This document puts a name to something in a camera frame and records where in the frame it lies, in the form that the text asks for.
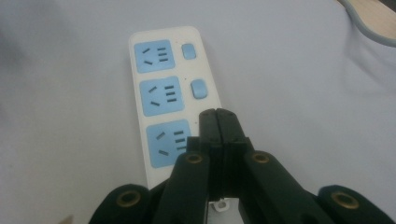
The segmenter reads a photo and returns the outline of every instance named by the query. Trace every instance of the blue switch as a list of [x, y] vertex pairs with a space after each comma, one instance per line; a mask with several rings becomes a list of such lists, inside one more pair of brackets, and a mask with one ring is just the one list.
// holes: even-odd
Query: blue switch
[[195, 48], [193, 44], [184, 44], [181, 46], [181, 49], [183, 50], [183, 56], [187, 60], [191, 60], [196, 58], [195, 54]]
[[205, 82], [202, 79], [195, 79], [191, 83], [191, 89], [195, 99], [201, 100], [206, 98], [207, 88]]

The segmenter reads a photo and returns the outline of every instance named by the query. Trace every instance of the white power strip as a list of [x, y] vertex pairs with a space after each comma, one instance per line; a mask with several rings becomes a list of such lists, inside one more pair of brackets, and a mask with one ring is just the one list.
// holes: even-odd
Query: white power strip
[[143, 155], [152, 189], [172, 173], [198, 116], [221, 108], [199, 32], [190, 26], [136, 33], [129, 41]]

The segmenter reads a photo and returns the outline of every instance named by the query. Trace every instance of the blue outlet faceplate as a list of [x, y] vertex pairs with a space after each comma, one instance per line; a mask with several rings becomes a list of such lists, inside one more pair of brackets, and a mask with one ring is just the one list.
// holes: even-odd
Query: blue outlet faceplate
[[173, 165], [186, 152], [187, 137], [191, 136], [185, 119], [155, 124], [146, 129], [151, 166], [160, 168]]
[[169, 40], [135, 44], [134, 56], [139, 73], [161, 71], [175, 67], [175, 59]]
[[146, 117], [184, 109], [177, 77], [151, 79], [140, 82], [143, 113]]

